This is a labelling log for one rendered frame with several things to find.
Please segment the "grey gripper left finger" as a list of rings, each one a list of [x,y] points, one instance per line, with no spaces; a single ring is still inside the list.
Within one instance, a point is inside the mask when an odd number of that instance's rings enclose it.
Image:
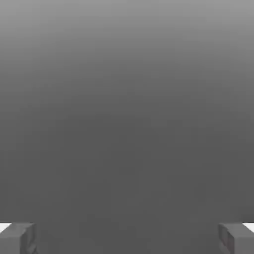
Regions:
[[[36,224],[0,222],[0,254],[37,254]]]

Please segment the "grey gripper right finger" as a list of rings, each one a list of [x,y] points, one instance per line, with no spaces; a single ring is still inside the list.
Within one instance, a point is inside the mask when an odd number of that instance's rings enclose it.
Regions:
[[[221,254],[254,254],[254,223],[219,223]]]

